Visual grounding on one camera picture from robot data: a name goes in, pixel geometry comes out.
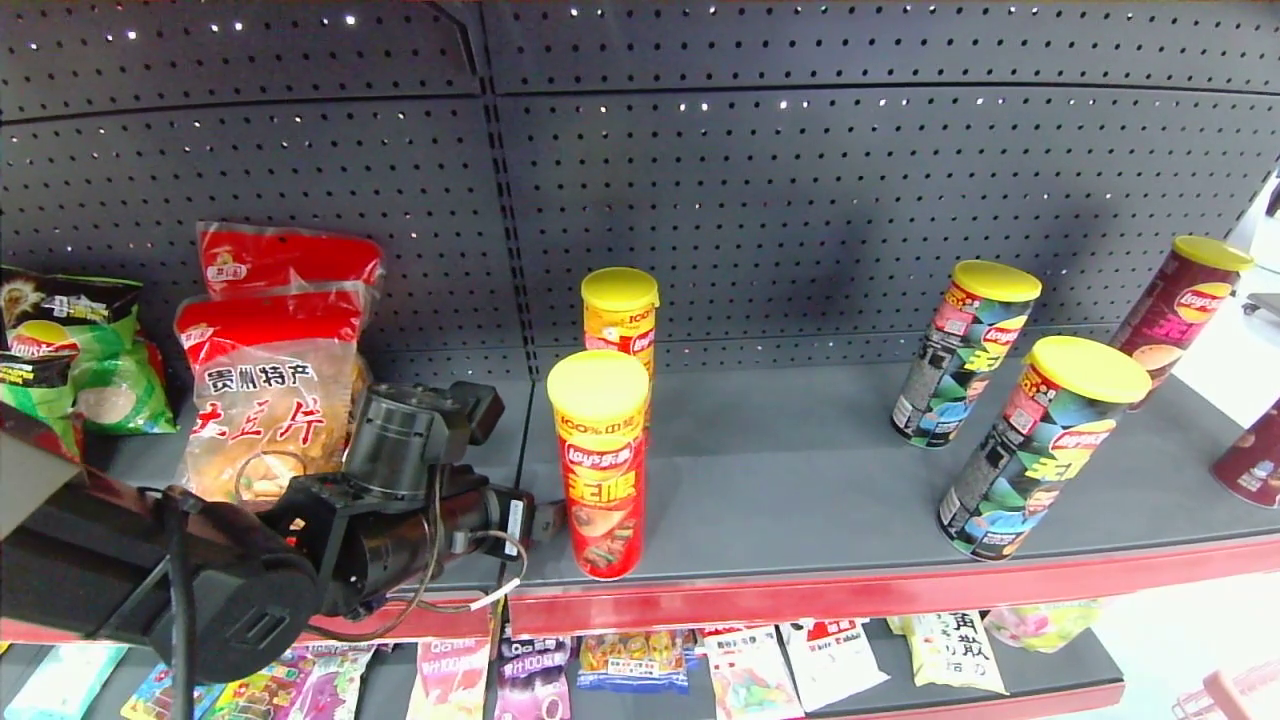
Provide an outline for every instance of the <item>snack package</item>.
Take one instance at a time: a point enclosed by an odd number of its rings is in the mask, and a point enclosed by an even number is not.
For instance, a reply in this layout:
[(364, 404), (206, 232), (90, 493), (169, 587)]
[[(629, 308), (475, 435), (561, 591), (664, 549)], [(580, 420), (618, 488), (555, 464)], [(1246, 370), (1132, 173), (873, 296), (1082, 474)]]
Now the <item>snack package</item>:
[(205, 720), (289, 720), (315, 669), (316, 659), (306, 648), (291, 648), (275, 662), (228, 684)]
[(150, 341), (140, 338), (119, 355), (76, 366), (72, 372), (76, 409), (84, 415), (87, 430), (138, 436), (178, 429), (160, 382), (161, 373), (151, 363), (154, 348)]
[[(214, 705), (214, 700), (227, 685), (196, 685), (192, 710), (196, 717), (202, 717), (205, 711)], [(124, 707), (120, 708), (120, 717), (125, 720), (169, 720), (173, 710), (173, 670), (164, 662), (155, 666), (147, 679), (138, 685)]]
[(680, 630), (586, 635), (579, 650), (580, 691), (689, 693)]
[(197, 415), (179, 473), (197, 495), (265, 506), (342, 466), (360, 318), (358, 288), (183, 304)]
[(315, 665), (289, 707), (289, 720), (355, 720), (360, 682), (374, 650), (370, 644), (300, 648)]
[(494, 720), (570, 720), (570, 638), (513, 641), (509, 628), (503, 634)]
[(125, 650), (120, 644), (55, 644), (4, 708), (4, 720), (79, 720)]
[(367, 313), (383, 281), (383, 251), (371, 240), (302, 228), (201, 222), (200, 268), (214, 300), (262, 292), (310, 292), (358, 283)]
[(12, 351), (26, 357), (76, 355), (70, 382), (90, 432), (174, 432), (164, 386), (146, 363), (147, 348), (134, 343), (140, 283), (10, 266), (0, 268), (0, 278)]
[(0, 305), (9, 350), (24, 357), (76, 352), (78, 364), (133, 345), (142, 284), (108, 278), (42, 275), (0, 265)]
[(1103, 601), (1080, 600), (1023, 607), (996, 607), (983, 620), (1002, 643), (1036, 652), (1057, 652), (1097, 621)]
[(481, 720), (489, 638), (417, 643), (417, 682), (406, 720)]
[(703, 639), (716, 691), (717, 720), (803, 717), (773, 625)]
[(52, 428), (63, 455), (79, 460), (82, 434), (72, 407), (76, 391), (70, 372), (73, 352), (23, 357), (0, 352), (0, 402), (12, 405)]
[(805, 712), (814, 712), (888, 679), (858, 620), (788, 623), (782, 643)]
[(916, 687), (933, 683), (1009, 694), (977, 612), (911, 615), (906, 642)]

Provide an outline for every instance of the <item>red chip can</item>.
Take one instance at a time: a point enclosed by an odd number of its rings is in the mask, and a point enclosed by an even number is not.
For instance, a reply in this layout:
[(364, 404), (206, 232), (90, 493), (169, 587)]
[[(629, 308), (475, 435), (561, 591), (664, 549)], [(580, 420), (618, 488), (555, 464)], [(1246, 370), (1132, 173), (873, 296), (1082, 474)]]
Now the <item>red chip can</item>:
[[(1252, 266), (1253, 258), (1220, 240), (1176, 237), (1156, 277), (1116, 329), (1111, 347), (1137, 360), (1151, 375), (1155, 391), (1235, 288), (1240, 273)], [(1146, 400), (1129, 409), (1138, 410)]]
[(1210, 470), (1236, 497), (1280, 507), (1280, 400)]

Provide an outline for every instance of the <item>colorful chip can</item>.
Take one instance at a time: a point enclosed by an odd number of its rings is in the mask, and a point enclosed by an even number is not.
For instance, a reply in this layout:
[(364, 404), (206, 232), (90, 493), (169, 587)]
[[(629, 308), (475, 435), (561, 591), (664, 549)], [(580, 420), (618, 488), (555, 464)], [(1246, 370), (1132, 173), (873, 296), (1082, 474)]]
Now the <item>colorful chip can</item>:
[(1156, 277), (1116, 329), (1111, 347), (1133, 356), (1151, 374), (1151, 387), (1158, 387), (1235, 288), (1240, 273), (1252, 266), (1253, 258), (1220, 240), (1176, 237)]
[(653, 378), (658, 325), (658, 281), (635, 268), (603, 268), (582, 278), (582, 324), (588, 350), (617, 350), (644, 363)]
[(1280, 507), (1280, 400), (1211, 468), (1222, 487), (1253, 505)]
[(1016, 268), (957, 263), (893, 406), (899, 434), (920, 447), (951, 442), (1039, 293), (1041, 282)]
[(547, 375), (579, 568), (598, 580), (635, 569), (644, 548), (649, 373), (613, 350), (564, 357)]
[(1007, 560), (1111, 434), (1116, 416), (1151, 389), (1133, 357), (1101, 342), (1047, 337), (987, 437), (942, 498), (938, 519), (956, 548)]

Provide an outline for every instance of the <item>barcode label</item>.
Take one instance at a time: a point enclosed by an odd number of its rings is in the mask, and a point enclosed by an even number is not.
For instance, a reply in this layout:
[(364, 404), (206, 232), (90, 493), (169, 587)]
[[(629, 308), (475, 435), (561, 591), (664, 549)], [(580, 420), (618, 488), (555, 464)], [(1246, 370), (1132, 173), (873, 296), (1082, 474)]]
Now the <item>barcode label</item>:
[(951, 488), (947, 491), (947, 495), (942, 496), (942, 505), (938, 507), (938, 518), (942, 520), (942, 524), (946, 525), (959, 511), (960, 498), (956, 497), (955, 488)]
[(1009, 424), (1012, 425), (1015, 430), (1025, 436), (1032, 432), (1036, 419), (1021, 407), (1015, 407), (1014, 414), (1009, 416)]

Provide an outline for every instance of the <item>green chip bag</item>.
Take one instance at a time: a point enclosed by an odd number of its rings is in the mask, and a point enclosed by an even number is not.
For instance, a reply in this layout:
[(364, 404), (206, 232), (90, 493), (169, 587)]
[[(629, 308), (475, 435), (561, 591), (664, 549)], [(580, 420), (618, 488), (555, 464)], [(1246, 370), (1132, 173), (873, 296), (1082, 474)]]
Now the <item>green chip bag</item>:
[(74, 359), (70, 352), (40, 357), (0, 352), (0, 402), (44, 420), (58, 434), (65, 454), (78, 460), (79, 433), (72, 413), (76, 392), (70, 386)]
[(84, 429), (109, 436), (172, 433), (178, 428), (164, 384), (150, 361), (154, 346), (138, 340), (114, 357), (79, 363), (72, 370), (76, 409)]
[(72, 388), (86, 427), (101, 434), (174, 432), (164, 386), (138, 342), (132, 281), (45, 275), (0, 266), (0, 305), (9, 351), (23, 357), (72, 352)]

